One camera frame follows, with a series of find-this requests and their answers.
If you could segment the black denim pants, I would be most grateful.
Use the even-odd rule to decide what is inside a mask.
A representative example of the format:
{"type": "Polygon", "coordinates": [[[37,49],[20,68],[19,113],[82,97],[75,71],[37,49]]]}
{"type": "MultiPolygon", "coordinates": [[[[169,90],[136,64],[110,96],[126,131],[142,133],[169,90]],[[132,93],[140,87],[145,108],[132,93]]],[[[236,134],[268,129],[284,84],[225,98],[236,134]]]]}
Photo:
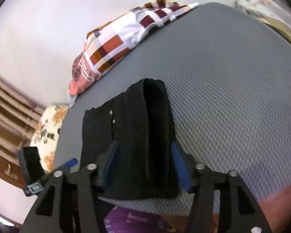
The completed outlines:
{"type": "Polygon", "coordinates": [[[142,79],[85,112],[81,167],[94,163],[113,141],[117,142],[117,153],[101,197],[137,200],[178,195],[171,155],[175,128],[163,81],[142,79]]]}

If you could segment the purple patterned clothing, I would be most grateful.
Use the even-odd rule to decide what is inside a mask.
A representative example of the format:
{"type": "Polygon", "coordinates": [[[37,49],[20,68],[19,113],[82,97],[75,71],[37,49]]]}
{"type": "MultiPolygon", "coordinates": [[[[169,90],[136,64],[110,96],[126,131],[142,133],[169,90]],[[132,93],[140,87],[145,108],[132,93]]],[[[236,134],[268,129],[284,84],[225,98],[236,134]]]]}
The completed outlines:
{"type": "Polygon", "coordinates": [[[106,232],[177,232],[159,215],[115,206],[104,218],[106,232]]]}

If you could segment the white floral orange pillow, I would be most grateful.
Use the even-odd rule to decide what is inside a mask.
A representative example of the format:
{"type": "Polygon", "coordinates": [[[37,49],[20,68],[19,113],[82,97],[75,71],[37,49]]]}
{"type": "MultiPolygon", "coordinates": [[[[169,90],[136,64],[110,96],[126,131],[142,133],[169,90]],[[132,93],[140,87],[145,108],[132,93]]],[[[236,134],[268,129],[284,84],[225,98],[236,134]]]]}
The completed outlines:
{"type": "Polygon", "coordinates": [[[31,139],[30,147],[37,147],[42,169],[46,173],[53,171],[59,133],[68,109],[68,106],[64,105],[48,106],[31,139]]]}

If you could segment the beige striped curtain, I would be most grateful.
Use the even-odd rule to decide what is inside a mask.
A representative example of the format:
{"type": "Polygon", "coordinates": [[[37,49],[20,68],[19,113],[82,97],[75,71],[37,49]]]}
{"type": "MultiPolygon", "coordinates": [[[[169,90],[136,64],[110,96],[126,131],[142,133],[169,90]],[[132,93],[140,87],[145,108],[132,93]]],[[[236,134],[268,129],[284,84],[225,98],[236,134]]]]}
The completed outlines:
{"type": "Polygon", "coordinates": [[[0,157],[18,165],[17,153],[28,146],[44,108],[0,79],[0,157]]]}

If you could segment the light blue white cloth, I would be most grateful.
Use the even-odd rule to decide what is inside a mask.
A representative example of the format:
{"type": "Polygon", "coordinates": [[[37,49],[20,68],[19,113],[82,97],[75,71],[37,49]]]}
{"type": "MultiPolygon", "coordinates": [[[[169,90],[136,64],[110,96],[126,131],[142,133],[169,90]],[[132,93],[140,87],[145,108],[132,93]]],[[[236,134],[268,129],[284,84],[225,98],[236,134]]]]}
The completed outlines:
{"type": "Polygon", "coordinates": [[[75,102],[77,101],[78,95],[71,95],[68,93],[68,100],[69,100],[69,108],[71,108],[75,102]]]}

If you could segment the pink and plaid folded blanket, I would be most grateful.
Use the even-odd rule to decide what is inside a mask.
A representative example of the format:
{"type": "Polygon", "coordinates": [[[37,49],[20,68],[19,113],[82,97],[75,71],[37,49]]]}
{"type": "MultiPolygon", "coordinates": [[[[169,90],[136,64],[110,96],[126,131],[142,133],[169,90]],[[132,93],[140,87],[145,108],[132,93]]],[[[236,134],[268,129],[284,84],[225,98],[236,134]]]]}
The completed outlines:
{"type": "Polygon", "coordinates": [[[68,93],[79,95],[101,79],[143,41],[150,31],[182,17],[199,3],[180,5],[169,0],[155,0],[90,31],[72,64],[68,93]]]}

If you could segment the grey mesh mattress pad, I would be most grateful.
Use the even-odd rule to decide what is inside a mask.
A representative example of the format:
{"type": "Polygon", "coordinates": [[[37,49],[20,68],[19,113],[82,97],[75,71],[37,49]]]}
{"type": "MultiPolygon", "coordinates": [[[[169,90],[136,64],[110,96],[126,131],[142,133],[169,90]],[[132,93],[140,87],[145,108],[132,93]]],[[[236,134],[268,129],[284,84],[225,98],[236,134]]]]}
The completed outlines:
{"type": "Polygon", "coordinates": [[[54,165],[80,159],[82,120],[144,78],[164,81],[176,138],[210,169],[234,169],[256,200],[291,185],[291,44],[220,3],[150,33],[68,110],[54,165]]]}

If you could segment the white dotted fabric pile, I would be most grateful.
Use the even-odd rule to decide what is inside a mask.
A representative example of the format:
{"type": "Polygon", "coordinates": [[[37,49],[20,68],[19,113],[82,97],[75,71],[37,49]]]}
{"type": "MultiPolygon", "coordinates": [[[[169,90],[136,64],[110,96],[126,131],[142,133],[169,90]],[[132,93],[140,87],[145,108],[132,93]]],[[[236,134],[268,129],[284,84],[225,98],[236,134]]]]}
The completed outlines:
{"type": "Polygon", "coordinates": [[[236,0],[236,7],[247,14],[274,18],[291,28],[291,7],[285,0],[236,0]]]}

